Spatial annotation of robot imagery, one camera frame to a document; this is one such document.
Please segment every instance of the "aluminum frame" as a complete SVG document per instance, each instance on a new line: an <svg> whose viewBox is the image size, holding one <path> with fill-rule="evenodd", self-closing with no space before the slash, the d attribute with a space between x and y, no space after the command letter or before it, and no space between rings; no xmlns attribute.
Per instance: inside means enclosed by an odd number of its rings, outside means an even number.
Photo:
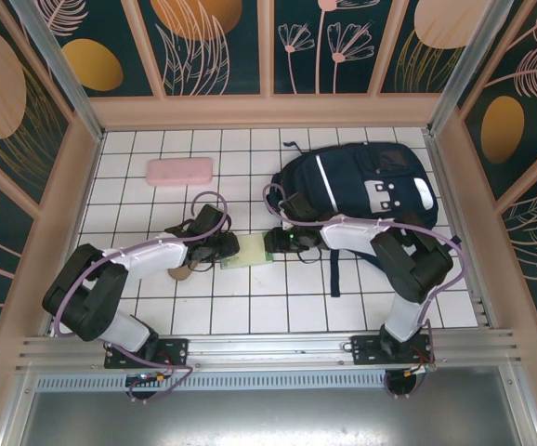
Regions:
<svg viewBox="0 0 537 446"><path fill-rule="evenodd" d="M249 334L249 335L196 335L188 336L189 360L195 374L216 376L220 373L274 375L281 373L332 372L348 374L366 373L392 368L406 368L408 364L356 366L348 351L353 335L377 335L376 331L327 334ZM517 346L510 330L456 329L434 330L437 366L447 367L510 367L520 361ZM103 368L105 350L100 341L85 343L78 338L32 337L23 342L16 360L18 381L11 394L7 415L0 429L0 446L19 445L25 428L33 397L40 378L66 377L116 377L126 371ZM150 372L136 369L129 374ZM83 391L100 391L97 387L85 387ZM522 424L519 432L530 434L532 423L515 417ZM527 446L536 443L525 443Z"/></svg>
<svg viewBox="0 0 537 446"><path fill-rule="evenodd" d="M490 0L478 27L461 54L451 77L444 86L436 109L428 123L433 136L439 134L463 95L479 64L485 58L493 39L504 24L514 0Z"/></svg>
<svg viewBox="0 0 537 446"><path fill-rule="evenodd" d="M79 237L78 232L76 231L76 228L79 228L81 223L83 222L83 218L85 216L85 211L87 207L87 203L89 201L89 194L91 193L91 189L93 188L93 183L95 182L95 175L98 171L98 165L99 165L99 158L101 156L101 153L103 152L103 146L105 144L105 138L101 138L99 141L97 141L97 147L91 154L91 162L89 167L89 174L87 175L85 179L85 186L83 187L83 195L81 196L81 201L76 209L76 214L74 216L74 224L72 225L72 228L70 229L69 233L66 235L66 246L64 247L64 250L62 252L62 255L60 256L59 261L59 269L62 269L64 266L64 263L66 260L68 260L68 257L71 256L73 252L73 247L76 245L77 239ZM42 322L39 326L39 330L37 331L38 334L45 335L47 334L49 327L52 323L52 317L44 312L44 317L42 318Z"/></svg>
<svg viewBox="0 0 537 446"><path fill-rule="evenodd" d="M474 258L471 255L473 252L472 243L469 234L465 230L465 219L457 205L456 191L446 175L448 169L446 168L443 152L440 150L437 139L433 137L427 129L423 129L423 132L427 152L434 167L436 180L439 185L440 197L444 202L444 208L446 209L446 217L448 218L451 228L453 228L456 234L461 238L461 248L470 260L470 268L466 272L466 280L469 291L471 292L471 301L475 305L479 302L481 303L487 318L487 324L490 327L498 327L497 318L495 317L491 302L488 298L489 294L484 285L482 285L483 280L481 280L482 276L478 262L473 261Z"/></svg>
<svg viewBox="0 0 537 446"><path fill-rule="evenodd" d="M537 404L523 367L511 362L499 371L521 443L537 446Z"/></svg>
<svg viewBox="0 0 537 446"><path fill-rule="evenodd" d="M81 116L87 129L97 141L102 139L102 126L91 107L89 98L85 90L76 79L72 68L62 54L62 50L54 38L54 35L47 28L36 2L27 0L10 0L10 5L20 18L27 33L33 39L35 46L46 60L48 67L52 70L59 81L60 87L66 93L68 100Z"/></svg>

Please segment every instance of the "backpack strap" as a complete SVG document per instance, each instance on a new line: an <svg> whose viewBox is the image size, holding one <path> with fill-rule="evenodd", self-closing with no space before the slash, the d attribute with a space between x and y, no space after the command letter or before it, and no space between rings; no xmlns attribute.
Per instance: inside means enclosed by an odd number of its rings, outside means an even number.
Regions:
<svg viewBox="0 0 537 446"><path fill-rule="evenodd" d="M295 147L297 149L297 151L299 151L300 153L303 154L302 150L299 148L299 146L297 145L297 143L295 141L283 142L283 146L285 146L285 147Z"/></svg>
<svg viewBox="0 0 537 446"><path fill-rule="evenodd" d="M339 250L331 250L331 297L340 297L339 288Z"/></svg>
<svg viewBox="0 0 537 446"><path fill-rule="evenodd" d="M382 264L380 263L380 260L378 260L376 256L370 256L369 254L358 253L356 251L350 251L350 252L355 254L357 257L370 262L372 265L382 270ZM338 249L331 250L330 263L331 263L331 297L340 297L341 289L339 287L340 273L339 273L339 250Z"/></svg>

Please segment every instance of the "purple cable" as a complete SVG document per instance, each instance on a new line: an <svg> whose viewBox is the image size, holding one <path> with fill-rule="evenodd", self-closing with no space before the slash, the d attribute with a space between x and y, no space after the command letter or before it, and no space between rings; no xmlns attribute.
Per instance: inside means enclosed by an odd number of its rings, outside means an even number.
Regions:
<svg viewBox="0 0 537 446"><path fill-rule="evenodd" d="M218 230L221 229L223 224L225 223L225 220L228 216L228 203L225 201L225 198L223 196L219 195L216 192L212 192L210 190L199 193L196 197L194 197L194 200L192 201L192 208L190 209L191 212L194 210L194 204L198 201L199 198L201 198L203 195L215 195L220 202L223 203L223 216L219 220L219 222L215 225L214 228L211 230L208 230L204 234L196 235L194 237L185 237L185 238L176 238L176 237L164 237L162 239L153 239L148 240L143 243L135 244L134 246L130 246L128 248L125 248L120 251L116 251L115 253L110 254L109 256L105 256L92 264L89 268L87 268L83 274L81 274L76 281L72 284L71 288L68 290L64 298L62 299L62 302L60 302L60 306L58 308L58 311L56 312L56 316L54 317L54 332L56 333L56 336L58 337L72 337L74 336L74 333L67 333L64 334L60 331L60 321L62 319L62 314L64 313L64 309L66 309L66 306L68 305L69 301L71 300L72 296L76 292L79 286L83 283L83 281L89 276L94 270L99 268L101 265L103 265L106 262L109 262L110 260L114 260L114 258L125 256L126 254L130 254L134 251L137 251L142 248L146 248L148 246L154 246L155 244L161 244L163 242L196 242L197 240L204 239L208 237L211 234L214 234Z"/></svg>
<svg viewBox="0 0 537 446"><path fill-rule="evenodd" d="M176 387L178 387L180 384L182 384L186 380L186 378L188 378L192 374L192 372L194 372L194 369L189 365L171 365L170 364L168 366L168 364L159 364L157 362L146 361L146 360L142 360L137 355L132 354L131 352L129 352L128 350L126 350L126 349L124 349L124 348L122 348L120 346L116 346L114 344L112 344L111 346L114 347L116 350L118 350L123 355L125 355L127 358L130 358L132 361L139 362L139 363L141 363L143 365L148 365L150 367L157 367L157 368L162 368L162 369L168 369L168 370L172 370L172 371L176 371L176 370L185 370L185 371L187 371L181 378L179 378L173 385L168 387L166 390L157 392L152 397L147 398L145 400L142 400L143 404L147 404L147 402L149 402L149 401L158 400L158 399L164 397L165 395L171 393ZM137 400L137 398L134 396L132 391L137 385L138 385L138 381L135 381L128 388L128 396L130 397L130 400L133 401L133 402L135 402Z"/></svg>
<svg viewBox="0 0 537 446"><path fill-rule="evenodd" d="M467 262L466 262L466 255L463 252L463 250L458 246L458 244L456 244L455 242L453 242L450 239L447 239L443 235L438 234L437 232L435 232L433 230L428 230L428 229L422 228L420 226L407 225L405 223L398 223L396 221L386 221L386 220L382 220L382 219L375 220L375 219L369 219L369 218L353 218L353 217L349 217L349 216L340 216L339 218L336 217L336 218L333 218L333 219L328 220L328 221L315 221L315 222L295 221L295 220L292 220L290 218L287 218L286 216L282 216L281 214L279 214L277 211L275 211L271 207L271 205L269 203L269 200L267 199L267 190L270 189L270 188L277 189L282 194L282 198L284 200L287 198L285 190L283 189L283 187L281 185L275 184L275 183L269 183L268 185L266 185L262 190L262 198L263 198L263 200L265 202L265 206L267 207L268 211L271 214L273 214L276 218L279 218L280 220L285 221L285 222L287 222L289 224L292 224L294 226L305 226L305 227L322 226L322 227L328 227L328 226L336 225L338 223L342 223L342 222L345 222L345 221L356 222L356 223L374 223L376 226L386 226L386 227L389 227L389 228L398 228L398 229L401 229L401 230L413 230L415 232L421 232L422 234L429 235L430 237L434 237L434 238L440 240L441 242L444 242L444 243L448 244L454 251L456 251L456 254L458 254L458 258L459 258L459 263L461 264L461 272L459 272L459 274L454 279L452 279L449 282L444 283L443 285L439 286L438 288L436 288L434 291L432 291L430 293L430 295L427 297L426 302L424 304L424 307L422 308L422 311L421 311L421 313L419 315L419 319L417 320L417 323L419 325L421 325L423 323L424 317L426 316L426 313L427 313L427 309L429 308L429 306L432 303L432 301L436 298L436 296L439 293L441 293L442 291L445 291L445 290L449 289L455 283L458 283L466 275Z"/></svg>
<svg viewBox="0 0 537 446"><path fill-rule="evenodd" d="M436 360L436 357L434 356L434 338L432 336L432 324L429 321L429 319L426 319L425 326L427 327L427 333L429 334L429 346L430 346L429 360L430 360L430 363L433 363ZM422 384L426 380L426 376L427 376L427 373L425 373L422 376L421 380L417 383L417 385L413 388L413 390L411 390L409 393L405 394L406 398L409 398L410 396L415 395L415 392L417 392L417 390L422 386ZM392 391L388 388L389 384L390 384L390 377L388 376L388 374L385 374L384 375L384 390L386 391L386 393L387 393L387 395L389 397L392 397L395 400L397 400L399 398L399 395L397 395L395 393L392 393Z"/></svg>

